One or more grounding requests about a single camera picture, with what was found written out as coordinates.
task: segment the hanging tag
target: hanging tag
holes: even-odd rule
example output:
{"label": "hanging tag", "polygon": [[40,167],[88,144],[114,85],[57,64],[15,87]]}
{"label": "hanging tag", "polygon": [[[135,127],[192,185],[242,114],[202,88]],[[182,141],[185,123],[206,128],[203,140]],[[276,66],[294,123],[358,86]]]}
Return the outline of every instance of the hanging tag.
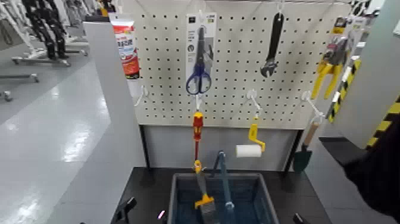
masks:
{"label": "hanging tag", "polygon": [[186,15],[186,80],[193,74],[196,63],[198,30],[204,28],[204,63],[205,71],[212,77],[214,59],[215,33],[217,29],[216,13],[197,13]]}

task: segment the product label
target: product label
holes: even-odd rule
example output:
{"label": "product label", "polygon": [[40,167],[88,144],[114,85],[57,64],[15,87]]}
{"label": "product label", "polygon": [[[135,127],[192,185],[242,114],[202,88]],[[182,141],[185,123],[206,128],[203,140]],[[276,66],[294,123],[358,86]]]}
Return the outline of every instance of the product label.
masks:
{"label": "product label", "polygon": [[[199,14],[186,15],[186,80],[193,74],[198,52],[204,53],[205,72],[213,76],[216,19],[216,13],[204,13],[202,18]],[[197,49],[200,27],[204,31],[204,49]]]}
{"label": "product label", "polygon": [[127,79],[139,78],[138,49],[135,39],[135,27],[113,26],[118,50]]}

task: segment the scissors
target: scissors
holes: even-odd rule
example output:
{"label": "scissors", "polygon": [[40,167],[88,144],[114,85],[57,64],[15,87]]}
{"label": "scissors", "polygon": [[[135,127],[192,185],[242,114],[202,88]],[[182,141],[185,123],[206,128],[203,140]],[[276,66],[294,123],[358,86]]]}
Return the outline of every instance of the scissors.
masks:
{"label": "scissors", "polygon": [[204,27],[199,28],[199,40],[197,43],[196,64],[193,74],[186,82],[186,91],[191,95],[203,94],[211,87],[211,77],[205,71],[204,63]]}

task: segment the pink light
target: pink light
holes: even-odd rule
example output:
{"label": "pink light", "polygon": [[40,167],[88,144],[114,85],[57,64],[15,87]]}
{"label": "pink light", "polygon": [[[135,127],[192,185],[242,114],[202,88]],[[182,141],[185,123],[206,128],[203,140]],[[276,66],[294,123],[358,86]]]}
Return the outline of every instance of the pink light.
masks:
{"label": "pink light", "polygon": [[161,211],[160,214],[158,215],[158,219],[161,219],[163,217],[164,213],[165,213],[165,210]]}

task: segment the caster wheel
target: caster wheel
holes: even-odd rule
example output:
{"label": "caster wheel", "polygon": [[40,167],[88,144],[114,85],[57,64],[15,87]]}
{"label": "caster wheel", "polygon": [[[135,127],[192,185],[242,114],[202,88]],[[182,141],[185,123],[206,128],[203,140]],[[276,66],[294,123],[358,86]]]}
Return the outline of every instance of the caster wheel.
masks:
{"label": "caster wheel", "polygon": [[6,100],[6,102],[10,102],[13,100],[13,98],[9,93],[4,93],[4,100]]}
{"label": "caster wheel", "polygon": [[61,63],[64,64],[67,67],[70,67],[71,64],[67,60],[61,60]]}
{"label": "caster wheel", "polygon": [[85,50],[80,50],[80,52],[83,54],[83,56],[88,56],[89,55],[89,53],[87,51],[85,51]]}
{"label": "caster wheel", "polygon": [[31,74],[30,77],[32,77],[33,80],[34,80],[36,83],[39,82],[38,74]]}

